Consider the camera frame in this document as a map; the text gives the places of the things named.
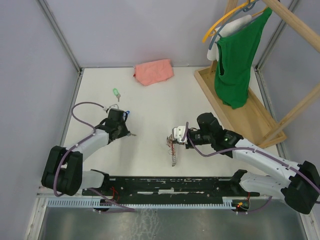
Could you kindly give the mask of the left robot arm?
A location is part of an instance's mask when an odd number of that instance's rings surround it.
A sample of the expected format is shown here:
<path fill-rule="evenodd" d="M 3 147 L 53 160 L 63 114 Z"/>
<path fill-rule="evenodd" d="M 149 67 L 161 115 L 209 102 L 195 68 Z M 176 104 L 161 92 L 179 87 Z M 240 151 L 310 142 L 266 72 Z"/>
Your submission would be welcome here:
<path fill-rule="evenodd" d="M 55 190 L 57 196 L 73 196 L 78 190 L 88 188 L 106 195 L 111 189 L 111 183 L 105 179 L 107 174 L 93 169 L 84 171 L 83 163 L 97 150 L 129 136 L 127 119 L 126 111 L 111 108 L 107 118 L 95 126 L 90 135 L 71 146 L 54 146 L 44 168 L 42 186 Z"/>

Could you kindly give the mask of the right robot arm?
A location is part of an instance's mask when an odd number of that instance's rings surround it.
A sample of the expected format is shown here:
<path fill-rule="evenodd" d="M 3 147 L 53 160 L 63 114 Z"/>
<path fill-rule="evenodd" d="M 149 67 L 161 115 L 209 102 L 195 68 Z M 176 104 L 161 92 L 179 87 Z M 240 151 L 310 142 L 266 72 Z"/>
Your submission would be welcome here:
<path fill-rule="evenodd" d="M 297 163 L 272 155 L 242 135 L 224 129 L 211 112 L 200 114 L 196 121 L 198 129 L 190 128 L 187 123 L 172 129 L 174 144 L 195 150 L 198 146 L 210 145 L 214 152 L 201 152 L 202 157 L 226 155 L 266 174 L 262 176 L 246 170 L 238 171 L 239 178 L 229 183 L 231 193 L 240 196 L 244 192 L 254 192 L 276 197 L 305 215 L 319 203 L 320 175 L 313 163 Z"/>

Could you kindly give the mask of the metal key organizer red handle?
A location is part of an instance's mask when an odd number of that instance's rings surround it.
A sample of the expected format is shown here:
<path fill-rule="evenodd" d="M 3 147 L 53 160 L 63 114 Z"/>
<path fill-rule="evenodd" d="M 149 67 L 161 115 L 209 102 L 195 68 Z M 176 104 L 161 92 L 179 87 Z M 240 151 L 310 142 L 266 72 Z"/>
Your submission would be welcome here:
<path fill-rule="evenodd" d="M 177 156 L 176 156 L 174 138 L 172 134 L 166 137 L 166 145 L 169 147 L 169 154 L 171 156 L 171 166 L 175 167 L 177 164 Z"/>

